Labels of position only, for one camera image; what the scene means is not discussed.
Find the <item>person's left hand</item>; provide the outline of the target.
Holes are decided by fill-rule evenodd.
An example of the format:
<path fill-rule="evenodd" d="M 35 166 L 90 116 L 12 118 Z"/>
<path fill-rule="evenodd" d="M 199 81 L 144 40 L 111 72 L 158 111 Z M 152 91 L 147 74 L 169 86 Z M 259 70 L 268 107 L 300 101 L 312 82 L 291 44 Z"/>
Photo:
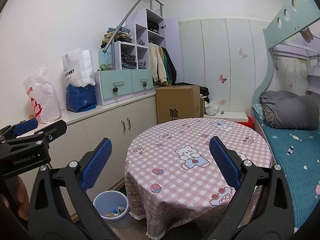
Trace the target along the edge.
<path fill-rule="evenodd" d="M 29 196 L 22 178 L 20 176 L 15 176 L 13 178 L 5 180 L 4 184 L 8 187 L 11 195 L 15 195 L 14 199 L 17 200 L 17 214 L 23 220 L 28 221 Z"/>

